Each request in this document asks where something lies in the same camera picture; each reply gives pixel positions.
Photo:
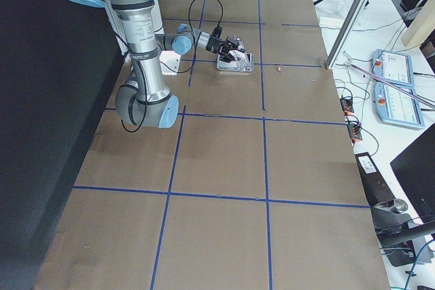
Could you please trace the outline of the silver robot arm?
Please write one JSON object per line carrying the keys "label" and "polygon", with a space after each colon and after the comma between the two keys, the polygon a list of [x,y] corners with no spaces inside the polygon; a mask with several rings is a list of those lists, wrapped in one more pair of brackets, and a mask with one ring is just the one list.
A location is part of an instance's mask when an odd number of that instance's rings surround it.
{"label": "silver robot arm", "polygon": [[211,34],[187,24],[175,34],[156,34],[152,20],[155,0],[70,0],[90,7],[111,5],[120,20],[133,72],[116,95],[116,111],[122,122],[142,127],[170,128],[177,119],[179,100],[164,83],[160,53],[172,50],[183,55],[191,49],[203,48],[218,54],[224,62],[234,62],[234,52],[243,53],[236,37],[221,40],[222,29],[216,26]]}

